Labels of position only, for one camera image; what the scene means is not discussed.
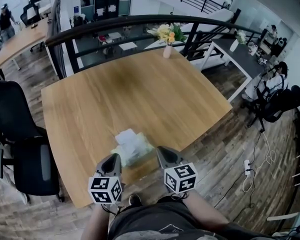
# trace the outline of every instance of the black door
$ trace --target black door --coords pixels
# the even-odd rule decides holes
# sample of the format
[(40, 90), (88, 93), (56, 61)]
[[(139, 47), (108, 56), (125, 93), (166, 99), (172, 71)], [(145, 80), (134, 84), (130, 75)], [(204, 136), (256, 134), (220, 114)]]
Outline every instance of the black door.
[(118, 17), (117, 0), (95, 0), (98, 21)]

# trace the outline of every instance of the wooden floor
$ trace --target wooden floor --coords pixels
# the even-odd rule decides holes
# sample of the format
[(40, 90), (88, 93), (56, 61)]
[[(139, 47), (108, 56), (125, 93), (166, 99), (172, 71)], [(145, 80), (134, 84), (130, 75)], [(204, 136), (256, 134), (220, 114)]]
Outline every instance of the wooden floor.
[[(17, 58), (21, 70), (16, 71), (11, 63), (3, 71), (8, 80), (18, 82), (28, 101), (35, 122), (44, 127), (40, 90), (57, 80), (45, 51), (25, 52)], [(204, 71), (204, 74), (225, 95), (240, 85), (244, 78), (233, 66)], [(199, 182), (197, 190), (213, 206), (224, 196), (230, 186), (244, 170), (244, 160), (253, 159), (253, 148), (259, 137), (259, 125), (246, 125), (251, 114), (240, 108), (240, 97), (233, 102), (231, 110), (206, 134), (182, 151), (189, 162), (195, 163)], [(249, 204), (251, 191), (243, 193), (242, 175), (223, 201), (216, 207), (231, 221), (259, 232), (273, 232), (278, 222), (267, 222), (268, 216), (286, 212), (294, 191), (291, 176), (296, 169), (294, 112), (283, 114), (276, 123), (265, 123), (270, 148), (276, 152), (275, 164), (264, 163), (256, 180), (252, 196), (254, 208), (240, 211)], [(255, 151), (256, 169), (265, 159), (268, 147), (261, 136)], [(87, 223), (93, 205), (76, 209), (62, 186), (65, 203), (54, 196), (31, 196), (31, 203), (24, 205), (14, 191), (0, 181), (0, 239), (54, 239), (77, 240)], [(123, 205), (131, 193), (140, 193), (144, 203), (154, 203), (165, 196), (163, 176), (159, 170), (140, 179), (134, 185), (126, 186)]]

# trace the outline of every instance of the flower vase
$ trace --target flower vase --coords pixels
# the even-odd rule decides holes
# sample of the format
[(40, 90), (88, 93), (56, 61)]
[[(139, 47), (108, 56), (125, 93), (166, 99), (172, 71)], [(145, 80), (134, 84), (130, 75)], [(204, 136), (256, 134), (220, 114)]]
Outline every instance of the flower vase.
[(230, 51), (234, 52), (235, 49), (237, 48), (238, 44), (239, 44), (238, 40), (237, 39), (234, 40), (233, 43), (231, 44)]
[(171, 50), (172, 50), (172, 46), (167, 44), (166, 47), (163, 50), (163, 57), (165, 59), (169, 59), (171, 56)]

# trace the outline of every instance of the potted plant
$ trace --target potted plant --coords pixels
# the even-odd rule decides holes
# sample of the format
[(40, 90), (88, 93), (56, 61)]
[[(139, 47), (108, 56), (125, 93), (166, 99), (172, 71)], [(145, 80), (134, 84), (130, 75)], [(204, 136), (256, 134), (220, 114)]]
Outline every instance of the potted plant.
[(172, 44), (175, 41), (184, 42), (187, 39), (177, 24), (162, 24), (159, 28), (153, 28), (152, 30), (147, 30), (147, 32), (158, 37), (162, 43), (166, 43), (163, 51), (163, 57), (166, 59), (170, 58)]
[(235, 40), (233, 41), (233, 43), (230, 47), (230, 51), (234, 52), (235, 49), (237, 48), (238, 44), (244, 45), (245, 43), (246, 43), (246, 34), (243, 31), (239, 30), (236, 33)]

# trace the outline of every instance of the power strip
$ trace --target power strip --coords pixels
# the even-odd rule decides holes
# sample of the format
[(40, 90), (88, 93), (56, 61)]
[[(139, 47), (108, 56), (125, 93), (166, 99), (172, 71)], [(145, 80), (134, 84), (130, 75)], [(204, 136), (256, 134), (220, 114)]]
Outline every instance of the power strip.
[(249, 160), (244, 160), (244, 174), (245, 175), (250, 175), (249, 170), (250, 170)]

